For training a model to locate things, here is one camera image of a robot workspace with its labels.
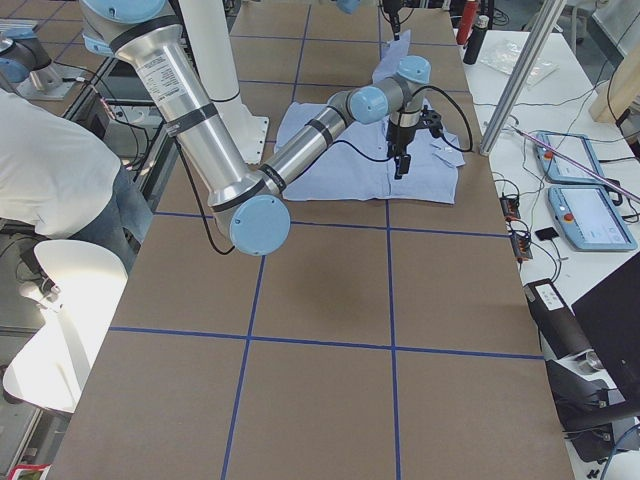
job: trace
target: black bottle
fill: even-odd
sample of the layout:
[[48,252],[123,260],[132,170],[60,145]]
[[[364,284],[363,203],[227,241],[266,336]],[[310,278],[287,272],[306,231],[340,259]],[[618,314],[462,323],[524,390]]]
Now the black bottle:
[[484,36],[487,33],[487,26],[489,25],[489,17],[486,15],[480,15],[476,20],[469,41],[467,42],[467,50],[464,54],[462,61],[467,65],[473,65],[478,59]]

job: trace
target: label on robot arm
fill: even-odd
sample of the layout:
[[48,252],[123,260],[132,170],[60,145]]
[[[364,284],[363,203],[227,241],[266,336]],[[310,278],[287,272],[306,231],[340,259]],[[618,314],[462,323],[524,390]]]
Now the label on robot arm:
[[562,300],[558,298],[558,295],[553,288],[551,288],[551,285],[538,285],[536,290],[549,311],[564,307]]
[[166,55],[154,58],[136,71],[158,107],[187,93]]

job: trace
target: blue cable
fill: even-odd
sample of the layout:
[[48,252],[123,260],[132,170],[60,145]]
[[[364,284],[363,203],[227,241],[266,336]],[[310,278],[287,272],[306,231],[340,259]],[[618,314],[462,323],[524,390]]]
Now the blue cable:
[[640,429],[640,423],[634,425],[629,430],[624,432],[622,434],[622,436],[618,439],[616,444],[611,449],[611,453],[609,454],[609,458],[607,458],[607,463],[604,464],[604,468],[602,469],[602,475],[600,476],[600,480],[604,480],[605,479],[605,476],[607,475],[607,470],[609,470],[609,465],[611,465],[611,460],[613,460],[614,455],[616,453],[618,453],[618,447],[620,446],[620,444],[622,442],[624,442],[625,438],[627,438],[629,435],[631,435],[631,432],[633,432],[635,430],[638,430],[638,429]]

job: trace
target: blue tablet device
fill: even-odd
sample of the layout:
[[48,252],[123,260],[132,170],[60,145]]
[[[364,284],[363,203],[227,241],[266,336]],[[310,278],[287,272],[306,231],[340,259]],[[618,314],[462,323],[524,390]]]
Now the blue tablet device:
[[[536,137],[558,152],[584,165],[600,176],[604,176],[598,157],[596,157],[589,138],[584,135],[557,134],[539,132]],[[601,185],[602,182],[589,176],[575,165],[570,164],[543,147],[536,146],[536,157],[540,168],[546,173],[551,183],[568,183],[577,185]]]
[[627,251],[638,247],[602,186],[549,187],[549,203],[560,228],[576,250]]

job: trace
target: person's jeans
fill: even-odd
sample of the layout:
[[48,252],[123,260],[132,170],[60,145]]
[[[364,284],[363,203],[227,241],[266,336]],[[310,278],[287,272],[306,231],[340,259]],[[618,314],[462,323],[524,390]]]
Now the person's jeans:
[[120,168],[113,181],[113,194],[102,212],[86,227],[72,235],[73,240],[95,243],[118,255],[127,272],[131,271],[136,251],[125,230],[142,243],[151,225],[153,214],[129,173]]

